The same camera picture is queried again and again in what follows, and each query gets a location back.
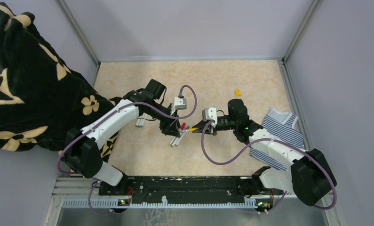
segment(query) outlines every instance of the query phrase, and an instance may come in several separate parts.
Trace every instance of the yellow block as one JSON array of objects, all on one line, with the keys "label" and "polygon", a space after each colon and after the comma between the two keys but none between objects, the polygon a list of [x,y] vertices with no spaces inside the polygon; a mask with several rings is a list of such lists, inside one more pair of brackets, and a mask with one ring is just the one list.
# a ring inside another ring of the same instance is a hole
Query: yellow block
[{"label": "yellow block", "polygon": [[241,91],[239,89],[236,89],[235,90],[235,95],[237,95],[237,97],[241,96]]}]

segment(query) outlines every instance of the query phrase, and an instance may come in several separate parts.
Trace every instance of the black floral blanket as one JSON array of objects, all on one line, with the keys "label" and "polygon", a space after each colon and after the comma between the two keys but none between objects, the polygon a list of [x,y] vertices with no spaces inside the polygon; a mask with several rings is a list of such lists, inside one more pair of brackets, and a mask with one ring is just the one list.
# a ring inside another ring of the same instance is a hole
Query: black floral blanket
[{"label": "black floral blanket", "polygon": [[[40,36],[32,13],[0,3],[0,149],[64,148],[71,128],[93,123],[120,101],[100,96]],[[115,134],[101,150],[105,161]]]}]

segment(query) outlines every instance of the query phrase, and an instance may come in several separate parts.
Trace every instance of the wall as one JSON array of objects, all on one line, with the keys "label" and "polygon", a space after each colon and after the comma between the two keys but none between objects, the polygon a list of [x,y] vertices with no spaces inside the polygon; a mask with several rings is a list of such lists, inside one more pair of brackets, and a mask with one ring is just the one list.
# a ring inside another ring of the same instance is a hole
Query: wall
[{"label": "wall", "polygon": [[65,0],[100,61],[283,57],[312,0]]},{"label": "wall", "polygon": [[374,0],[323,1],[287,65],[347,225],[374,225]]},{"label": "wall", "polygon": [[[93,81],[95,65],[52,0],[7,0],[15,14],[32,12],[41,35],[68,66]],[[41,148],[12,153],[0,150],[0,226],[42,225],[58,173],[57,153]]]}]

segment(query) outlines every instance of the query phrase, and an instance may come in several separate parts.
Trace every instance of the metal frame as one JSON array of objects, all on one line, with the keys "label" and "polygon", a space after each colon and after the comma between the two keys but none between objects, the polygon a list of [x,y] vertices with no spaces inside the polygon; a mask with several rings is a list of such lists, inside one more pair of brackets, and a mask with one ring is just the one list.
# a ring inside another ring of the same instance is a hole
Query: metal frame
[{"label": "metal frame", "polygon": [[[66,4],[65,0],[56,0],[58,3],[58,6],[63,11],[65,17],[67,18],[69,24],[72,26],[72,29],[75,31],[76,35],[78,36],[81,44],[83,45],[83,48],[86,50],[86,52],[89,54],[91,59],[94,61],[94,63],[97,65],[97,69],[95,72],[95,77],[93,80],[93,84],[95,84],[100,61],[98,60],[93,47],[89,43],[88,39],[84,35],[81,27],[77,23],[75,17],[73,16],[71,10],[69,9],[68,5]],[[290,59],[291,54],[295,50],[295,48],[298,46],[299,41],[301,40],[304,31],[309,26],[309,23],[312,19],[313,13],[318,9],[319,5],[321,4],[322,0],[313,0],[305,18],[303,19],[294,39],[292,40],[285,56],[282,59],[277,59],[279,64],[279,69],[281,72],[281,77],[284,82],[286,94],[288,97],[289,104],[291,106],[291,110],[293,113],[299,115],[299,121],[297,124],[298,129],[306,135],[305,138],[305,145],[306,149],[311,149],[313,147],[309,132],[307,129],[307,125],[304,120],[304,114],[302,112],[301,106],[299,104],[296,90],[294,88],[294,83],[290,74],[290,71],[288,69],[288,60]],[[51,197],[49,209],[47,211],[47,215],[45,218],[44,225],[45,226],[56,226],[58,219],[60,217],[60,211],[62,208],[62,205],[66,198],[86,198],[90,192],[91,189],[91,183],[93,182],[92,179],[85,179],[85,178],[58,178],[55,188],[53,190],[53,194]],[[98,195],[98,189],[93,192],[92,197],[94,198],[100,198]],[[125,198],[124,196],[109,196],[111,198]],[[287,195],[288,198],[296,198],[294,195]],[[324,206],[329,205],[332,202],[332,195],[327,195],[322,199],[322,204]],[[328,221],[328,224],[330,226],[333,225],[345,225],[344,219],[341,214],[341,210],[339,208],[339,205],[336,205],[331,210],[325,211],[325,216]]]}]

